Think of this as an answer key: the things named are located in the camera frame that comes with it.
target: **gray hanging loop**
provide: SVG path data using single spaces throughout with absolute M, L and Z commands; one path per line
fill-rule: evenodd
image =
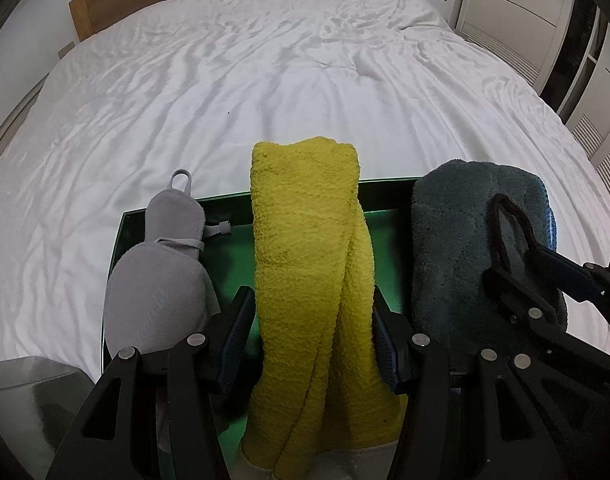
M 187 193 L 188 195 L 191 195 L 192 194 L 192 174 L 187 170 L 176 170 L 172 174 L 172 178 L 169 179 L 169 184 L 167 185 L 167 189 L 174 189 L 174 186 L 173 186 L 174 179 L 178 175 L 184 175 L 187 177 L 187 184 L 185 184 L 185 193 Z

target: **bed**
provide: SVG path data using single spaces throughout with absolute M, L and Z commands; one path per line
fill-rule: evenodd
M 610 195 L 583 148 L 521 76 L 424 0 L 71 8 L 86 40 L 0 156 L 0 360 L 45 356 L 98 379 L 122 213 L 176 168 L 192 172 L 196 198 L 248 190 L 259 140 L 351 142 L 362 179 L 453 158 L 518 166 L 546 184 L 559 252 L 610 260 Z M 610 353 L 594 307 L 568 308 L 569 331 Z

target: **gray eye mask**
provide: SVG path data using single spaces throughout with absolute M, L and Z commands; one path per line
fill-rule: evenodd
M 185 190 L 174 178 L 187 176 Z M 210 277 L 198 261 L 203 237 L 230 232 L 229 222 L 205 227 L 205 212 L 178 170 L 145 211 L 145 241 L 127 251 L 107 283 L 103 322 L 110 354 L 125 346 L 141 354 L 172 348 L 205 328 L 220 311 Z

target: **green tray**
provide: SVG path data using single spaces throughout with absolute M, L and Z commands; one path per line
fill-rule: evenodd
M 387 304 L 397 312 L 408 311 L 411 300 L 412 238 L 410 206 L 417 178 L 368 180 L 359 183 L 358 200 L 363 207 L 374 252 L 375 280 Z M 198 200 L 208 224 L 228 220 L 230 235 L 205 239 L 201 262 L 213 282 L 221 308 L 227 308 L 241 285 L 254 286 L 254 237 L 252 205 L 249 193 L 217 196 Z M 145 210 L 124 213 L 118 228 L 110 273 L 116 262 L 130 248 L 145 238 Z M 245 348 L 249 356 L 260 352 L 258 318 L 255 319 Z M 103 369 L 111 361 L 104 344 Z M 219 437 L 227 463 L 237 452 L 245 431 L 246 417 L 229 425 Z M 161 457 L 162 469 L 171 468 L 169 457 Z M 169 471 L 164 478 L 173 478 Z

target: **gray strap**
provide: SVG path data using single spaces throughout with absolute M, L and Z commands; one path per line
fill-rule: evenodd
M 205 244 L 196 238 L 156 238 L 155 243 L 180 245 L 184 247 L 193 247 L 203 252 Z
M 203 238 L 209 238 L 213 235 L 228 235 L 231 232 L 231 224 L 229 221 L 221 222 L 218 225 L 205 225 L 203 230 Z
M 187 170 L 176 170 L 172 173 L 172 178 L 169 179 L 169 184 L 167 185 L 167 189 L 174 189 L 173 183 L 174 179 L 178 175 L 184 175 L 187 177 L 187 184 L 185 184 L 185 193 L 191 195 L 192 193 L 192 174 Z

